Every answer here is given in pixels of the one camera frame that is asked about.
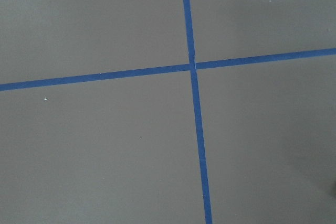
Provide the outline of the blue tape strip left lengthwise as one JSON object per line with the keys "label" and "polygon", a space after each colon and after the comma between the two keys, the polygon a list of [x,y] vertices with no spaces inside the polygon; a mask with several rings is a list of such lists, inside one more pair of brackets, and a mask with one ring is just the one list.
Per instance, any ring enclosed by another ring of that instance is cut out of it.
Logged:
{"label": "blue tape strip left lengthwise", "polygon": [[190,66],[190,76],[191,76],[191,88],[192,88],[192,99],[195,117],[195,129],[197,138],[197,150],[199,159],[199,169],[201,175],[202,184],[202,197],[204,205],[204,216],[206,223],[212,223],[212,208],[211,208],[211,198],[209,192],[208,183],[208,172],[207,172],[207,160],[206,160],[206,150],[204,142],[204,132],[203,132],[203,121],[200,103],[200,93],[197,75],[197,66],[195,59],[195,46],[194,46],[194,34],[193,34],[193,22],[192,22],[192,11],[190,0],[183,0],[184,8],[184,18],[185,18],[185,28],[186,28],[186,41],[188,49],[188,61]]}

